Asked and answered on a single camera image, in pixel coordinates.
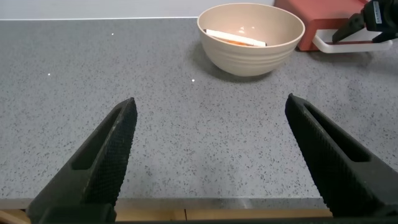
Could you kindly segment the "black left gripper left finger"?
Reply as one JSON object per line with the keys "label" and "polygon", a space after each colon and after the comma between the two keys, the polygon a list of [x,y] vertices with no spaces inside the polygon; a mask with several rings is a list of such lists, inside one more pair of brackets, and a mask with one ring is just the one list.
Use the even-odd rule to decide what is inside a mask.
{"label": "black left gripper left finger", "polygon": [[137,123],[133,98],[118,103],[26,210],[32,223],[113,223]]}

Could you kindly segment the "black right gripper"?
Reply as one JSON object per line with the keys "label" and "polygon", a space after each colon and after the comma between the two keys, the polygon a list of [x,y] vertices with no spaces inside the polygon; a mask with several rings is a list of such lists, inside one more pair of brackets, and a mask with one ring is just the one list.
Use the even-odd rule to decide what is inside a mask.
{"label": "black right gripper", "polygon": [[[362,9],[362,14],[353,14],[332,36],[337,43],[364,29],[369,31],[397,31],[397,0],[371,0]],[[382,43],[397,38],[397,32],[382,32],[372,39]]]}

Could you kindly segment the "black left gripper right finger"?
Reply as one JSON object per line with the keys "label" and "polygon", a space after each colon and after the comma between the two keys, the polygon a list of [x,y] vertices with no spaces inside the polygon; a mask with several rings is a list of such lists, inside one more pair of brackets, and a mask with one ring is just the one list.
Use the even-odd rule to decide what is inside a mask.
{"label": "black left gripper right finger", "polygon": [[290,94],[285,115],[334,216],[397,216],[397,171],[307,100]]}

